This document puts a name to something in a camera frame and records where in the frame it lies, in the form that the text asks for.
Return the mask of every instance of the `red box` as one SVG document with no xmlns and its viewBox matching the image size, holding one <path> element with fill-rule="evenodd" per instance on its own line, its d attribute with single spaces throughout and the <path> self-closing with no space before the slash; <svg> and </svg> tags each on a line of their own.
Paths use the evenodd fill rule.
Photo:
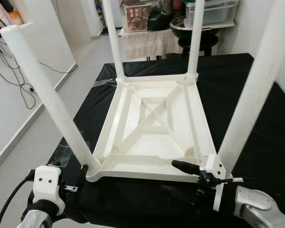
<svg viewBox="0 0 285 228">
<path fill-rule="evenodd" d="M 129 6 L 124 8 L 128 32 L 146 31 L 150 5 Z"/>
</svg>

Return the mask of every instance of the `white wall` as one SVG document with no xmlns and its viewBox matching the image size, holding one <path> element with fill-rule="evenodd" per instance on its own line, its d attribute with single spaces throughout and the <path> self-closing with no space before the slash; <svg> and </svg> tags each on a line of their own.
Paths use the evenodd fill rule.
<svg viewBox="0 0 285 228">
<path fill-rule="evenodd" d="M 218 54 L 248 52 L 255 57 L 273 3 L 274 0 L 240 0 L 236 26 L 220 34 Z M 276 81 L 285 92 L 285 58 Z"/>
<path fill-rule="evenodd" d="M 51 0 L 69 45 L 89 42 L 102 31 L 94 0 Z"/>
<path fill-rule="evenodd" d="M 50 0 L 16 2 L 19 11 L 23 12 L 24 20 L 30 22 L 22 25 L 22 31 L 37 58 L 55 69 L 68 71 L 75 61 Z M 53 86 L 64 76 L 48 68 L 45 71 Z M 11 71 L 3 65 L 1 59 L 0 72 L 12 78 Z M 28 110 L 25 107 L 18 87 L 9 85 L 0 78 L 0 154 L 34 111 L 35 109 Z"/>
</svg>

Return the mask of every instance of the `black bag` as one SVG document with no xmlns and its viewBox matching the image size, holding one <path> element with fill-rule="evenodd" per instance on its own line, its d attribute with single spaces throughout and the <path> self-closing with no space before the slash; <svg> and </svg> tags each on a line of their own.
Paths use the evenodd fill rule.
<svg viewBox="0 0 285 228">
<path fill-rule="evenodd" d="M 173 14 L 173 0 L 154 0 L 148 16 L 148 31 L 168 29 Z"/>
</svg>

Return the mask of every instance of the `floor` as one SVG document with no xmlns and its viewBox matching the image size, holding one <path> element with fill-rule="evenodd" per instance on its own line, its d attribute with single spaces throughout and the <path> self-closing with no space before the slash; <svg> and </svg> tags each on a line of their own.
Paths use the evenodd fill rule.
<svg viewBox="0 0 285 228">
<path fill-rule="evenodd" d="M 121 51 L 122 60 L 126 60 Z M 113 62 L 108 36 L 101 36 L 91 47 L 89 53 L 78 63 L 78 69 L 72 74 L 59 95 L 72 117 L 75 116 L 90 88 L 95 82 L 104 63 Z M 19 182 L 27 175 L 29 169 L 34 169 L 47 163 L 58 145 L 61 134 L 44 111 L 22 138 L 14 151 L 0 167 L 0 210 Z M 25 184 L 10 203 L 1 223 L 1 228 L 16 227 L 26 207 L 27 198 L 32 190 L 32 183 Z M 96 228 L 91 224 L 77 224 L 64 219 L 54 224 L 55 228 Z"/>
</svg>

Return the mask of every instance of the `electrical cable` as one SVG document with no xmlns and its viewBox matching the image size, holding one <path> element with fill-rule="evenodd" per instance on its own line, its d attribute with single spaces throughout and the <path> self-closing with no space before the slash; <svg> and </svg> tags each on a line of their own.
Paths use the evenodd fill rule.
<svg viewBox="0 0 285 228">
<path fill-rule="evenodd" d="M 75 70 L 78 68 L 78 65 L 76 65 L 76 67 L 75 67 L 73 70 L 70 70 L 70 71 L 67 71 L 67 72 L 62 72 L 62 71 L 55 70 L 55 69 L 51 68 L 50 66 L 46 65 L 45 63 L 43 63 L 43 62 L 41 62 L 41 61 L 39 61 L 39 63 L 40 63 L 41 65 L 44 65 L 44 66 L 50 68 L 50 69 L 53 70 L 53 71 L 56 71 L 56 72 L 62 73 L 62 74 L 71 73 L 71 72 L 75 71 Z"/>
<path fill-rule="evenodd" d="M 2 23 L 2 25 L 6 27 L 6 24 L 1 20 L 1 18 L 0 18 L 0 22 Z"/>
<path fill-rule="evenodd" d="M 262 180 L 262 179 L 251 179 L 251 178 L 243 178 L 244 182 L 263 182 L 263 183 L 267 183 L 267 184 L 271 184 L 276 186 L 277 188 L 285 191 L 285 187 L 283 187 L 282 185 L 273 182 L 273 181 L 269 181 L 269 180 Z"/>
<path fill-rule="evenodd" d="M 60 20 L 60 12 L 59 12 L 59 6 L 58 6 L 58 1 L 57 1 L 57 0 L 56 0 L 56 7 L 57 7 L 58 21 L 59 21 L 59 23 L 61 23 L 61 20 Z"/>
<path fill-rule="evenodd" d="M 34 106 L 36 105 L 36 99 L 35 97 L 33 96 L 33 91 L 34 91 L 34 88 L 31 84 L 29 83 L 26 83 L 25 82 L 25 78 L 23 76 L 23 73 L 20 69 L 20 65 L 18 64 L 17 60 L 15 59 L 15 57 L 11 54 L 9 54 L 5 49 L 4 47 L 1 45 L 1 44 L 4 44 L 6 45 L 6 43 L 4 42 L 0 42 L 0 58 L 2 60 L 2 62 L 4 63 L 4 65 L 9 68 L 12 72 L 13 72 L 13 75 L 15 76 L 15 79 L 17 81 L 17 83 L 14 83 L 14 82 L 11 82 L 9 81 L 6 77 L 3 76 L 3 74 L 0 73 L 0 77 L 2 79 L 4 79 L 7 83 L 11 84 L 11 85 L 14 85 L 14 86 L 19 86 L 19 89 L 20 89 L 20 94 L 21 94 L 21 97 L 24 101 L 24 104 L 26 106 L 27 109 L 32 109 L 34 108 Z M 14 60 L 14 63 L 15 63 L 15 67 L 12 67 L 9 63 L 9 61 L 7 60 L 7 58 L 11 58 Z M 20 76 L 21 76 L 21 80 L 18 78 L 15 70 L 18 70 L 19 73 L 20 73 Z M 29 89 L 30 91 L 26 90 L 25 89 L 25 86 L 29 86 Z M 28 101 L 27 101 L 27 97 L 25 96 L 25 94 L 27 94 L 31 100 L 33 101 L 33 104 L 32 105 L 29 105 Z"/>
<path fill-rule="evenodd" d="M 35 170 L 30 170 L 29 174 L 25 177 L 25 179 L 23 181 L 21 181 L 17 187 L 14 189 L 14 191 L 11 193 L 11 195 L 9 196 L 9 198 L 6 200 L 5 204 L 3 205 L 3 208 L 1 209 L 0 212 L 0 223 L 2 221 L 2 218 L 4 216 L 4 213 L 6 211 L 6 209 L 8 208 L 11 200 L 14 198 L 14 196 L 16 195 L 16 193 L 18 192 L 18 190 L 27 182 L 27 181 L 33 181 L 34 180 L 34 176 L 35 176 Z"/>
</svg>

